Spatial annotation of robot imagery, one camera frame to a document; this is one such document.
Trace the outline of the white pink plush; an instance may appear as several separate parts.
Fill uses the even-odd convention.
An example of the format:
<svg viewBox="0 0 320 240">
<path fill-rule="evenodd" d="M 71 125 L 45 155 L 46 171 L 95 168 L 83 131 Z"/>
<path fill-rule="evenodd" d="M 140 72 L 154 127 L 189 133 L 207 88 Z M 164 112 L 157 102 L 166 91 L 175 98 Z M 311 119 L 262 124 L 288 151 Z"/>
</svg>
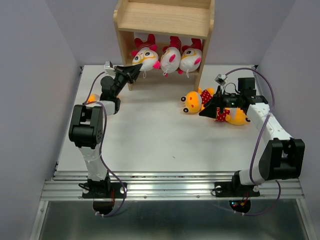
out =
<svg viewBox="0 0 320 240">
<path fill-rule="evenodd" d="M 133 57 L 131 63 L 132 65 L 142 64 L 140 71 L 143 72 L 143 78 L 146 78 L 148 71 L 161 68 L 154 34 L 150 33 L 146 41 L 137 37 L 134 39 L 134 44 L 136 49 L 131 51 Z"/>
<path fill-rule="evenodd" d="M 202 41 L 198 38 L 191 39 L 191 45 L 182 46 L 182 55 L 178 67 L 178 73 L 181 75 L 186 73 L 189 77 L 189 73 L 198 69 L 202 61 Z"/>
<path fill-rule="evenodd" d="M 170 36 L 170 44 L 165 46 L 160 58 L 160 68 L 162 75 L 168 77 L 170 73 L 175 72 L 181 62 L 182 42 L 178 36 Z"/>
</svg>

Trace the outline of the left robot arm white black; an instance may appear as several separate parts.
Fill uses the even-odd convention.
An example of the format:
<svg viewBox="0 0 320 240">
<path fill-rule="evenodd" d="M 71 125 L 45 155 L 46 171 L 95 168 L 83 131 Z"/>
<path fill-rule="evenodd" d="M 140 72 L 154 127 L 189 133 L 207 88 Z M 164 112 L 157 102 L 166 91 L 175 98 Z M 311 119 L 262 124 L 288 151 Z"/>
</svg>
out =
<svg viewBox="0 0 320 240">
<path fill-rule="evenodd" d="M 82 104 L 76 104 L 70 120 L 68 137 L 81 152 L 87 168 L 87 181 L 81 183 L 84 199 L 112 198 L 121 195 L 124 185 L 111 183 L 111 171 L 102 160 L 102 144 L 107 129 L 107 117 L 117 114 L 121 100 L 119 93 L 127 84 L 133 84 L 142 64 L 112 66 L 105 64 L 105 74 L 100 80 L 101 94 L 89 93 Z"/>
</svg>

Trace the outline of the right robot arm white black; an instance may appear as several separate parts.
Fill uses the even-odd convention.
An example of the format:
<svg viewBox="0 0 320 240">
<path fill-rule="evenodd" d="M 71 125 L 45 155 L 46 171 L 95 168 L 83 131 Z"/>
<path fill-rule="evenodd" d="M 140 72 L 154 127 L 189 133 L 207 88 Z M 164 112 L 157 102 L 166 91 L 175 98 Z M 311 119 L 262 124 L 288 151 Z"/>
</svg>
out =
<svg viewBox="0 0 320 240">
<path fill-rule="evenodd" d="M 239 78 L 238 91 L 227 94 L 218 88 L 199 115 L 215 119 L 218 112 L 226 108 L 240 109 L 260 131 L 258 138 L 266 146 L 257 164 L 252 163 L 249 169 L 236 171 L 231 181 L 215 183 L 217 197 L 241 197 L 246 193 L 259 196 L 259 185 L 271 180 L 297 179 L 303 165 L 305 143 L 283 129 L 271 113 L 266 98 L 256 94 L 255 79 Z"/>
</svg>

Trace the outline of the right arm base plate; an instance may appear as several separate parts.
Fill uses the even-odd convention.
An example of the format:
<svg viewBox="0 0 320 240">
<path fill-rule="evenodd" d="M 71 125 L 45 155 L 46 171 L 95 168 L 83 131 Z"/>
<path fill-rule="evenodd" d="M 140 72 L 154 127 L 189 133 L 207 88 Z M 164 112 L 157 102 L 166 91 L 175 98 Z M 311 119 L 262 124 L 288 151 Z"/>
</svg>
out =
<svg viewBox="0 0 320 240">
<path fill-rule="evenodd" d="M 234 186 L 231 181 L 218 181 L 214 183 L 211 194 L 217 198 L 242 198 L 242 197 L 259 197 L 260 192 L 254 191 L 253 185 Z"/>
</svg>

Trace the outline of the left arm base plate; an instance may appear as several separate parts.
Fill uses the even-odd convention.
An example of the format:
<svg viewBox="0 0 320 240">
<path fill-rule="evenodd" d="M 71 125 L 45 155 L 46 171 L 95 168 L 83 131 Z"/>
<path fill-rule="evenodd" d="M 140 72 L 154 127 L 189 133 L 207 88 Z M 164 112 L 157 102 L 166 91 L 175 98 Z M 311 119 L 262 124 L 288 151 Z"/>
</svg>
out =
<svg viewBox="0 0 320 240">
<path fill-rule="evenodd" d="M 102 186 L 89 188 L 88 183 L 79 183 L 82 188 L 83 199 L 123 199 L 125 197 L 124 189 L 119 182 L 112 182 L 110 188 Z"/>
</svg>

